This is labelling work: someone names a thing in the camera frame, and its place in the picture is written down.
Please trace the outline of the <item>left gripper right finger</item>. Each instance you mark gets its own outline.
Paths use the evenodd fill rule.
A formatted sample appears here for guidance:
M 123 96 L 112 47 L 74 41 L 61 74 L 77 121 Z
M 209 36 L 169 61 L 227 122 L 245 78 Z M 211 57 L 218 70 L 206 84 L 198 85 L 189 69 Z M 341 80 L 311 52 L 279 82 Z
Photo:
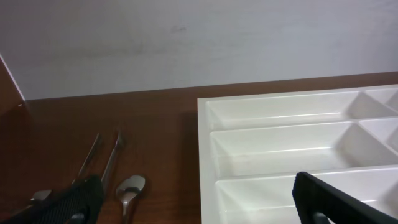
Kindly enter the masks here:
M 292 196 L 301 223 L 397 224 L 397 219 L 360 202 L 307 172 L 295 176 Z

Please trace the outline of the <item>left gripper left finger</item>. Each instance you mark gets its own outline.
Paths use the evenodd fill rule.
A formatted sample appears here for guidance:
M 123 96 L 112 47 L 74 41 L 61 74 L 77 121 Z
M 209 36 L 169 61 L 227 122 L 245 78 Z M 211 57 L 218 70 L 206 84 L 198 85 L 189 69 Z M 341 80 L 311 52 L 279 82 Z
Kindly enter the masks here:
M 90 175 L 3 221 L 3 224 L 96 223 L 104 203 L 101 178 Z

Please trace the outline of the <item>silver fork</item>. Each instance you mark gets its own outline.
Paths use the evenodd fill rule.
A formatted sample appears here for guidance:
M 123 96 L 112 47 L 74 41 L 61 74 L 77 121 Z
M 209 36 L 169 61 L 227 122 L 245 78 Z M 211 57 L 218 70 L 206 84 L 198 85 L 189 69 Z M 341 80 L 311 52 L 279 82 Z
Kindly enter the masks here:
M 80 178 L 83 176 L 83 174 L 85 173 L 85 171 L 86 171 L 86 169 L 87 169 L 89 163 L 91 162 L 91 160 L 92 160 L 92 158 L 93 158 L 95 152 L 96 152 L 97 149 L 99 148 L 99 146 L 100 146 L 100 144 L 101 144 L 101 141 L 102 141 L 102 137 L 101 137 L 100 133 L 98 133 L 98 134 L 96 135 L 96 138 L 95 138 L 95 140 L 94 140 L 94 143 L 93 143 L 92 146 L 91 146 L 91 149 L 90 149 L 89 153 L 87 154 L 87 156 L 86 156 L 86 158 L 85 158 L 84 163 L 83 163 L 82 166 L 80 167 L 80 170 L 79 170 L 77 176 L 73 179 L 72 184 L 74 184 L 78 179 L 80 179 Z

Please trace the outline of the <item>silver butter knife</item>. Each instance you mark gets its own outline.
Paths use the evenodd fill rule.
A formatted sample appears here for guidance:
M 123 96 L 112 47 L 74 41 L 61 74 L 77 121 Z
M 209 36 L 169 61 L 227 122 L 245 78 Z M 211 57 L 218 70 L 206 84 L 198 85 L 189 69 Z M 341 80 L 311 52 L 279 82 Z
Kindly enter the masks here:
M 109 180 L 110 180 L 113 165 L 116 161 L 117 154 L 119 151 L 124 149 L 125 145 L 126 145 L 126 143 L 125 143 L 122 131 L 120 129 L 118 129 L 117 138 L 115 140 L 113 150 L 111 151 L 107 165 L 106 165 L 103 175 L 101 177 L 101 184 L 102 184 L 104 194 L 107 193 L 107 190 L 109 187 Z

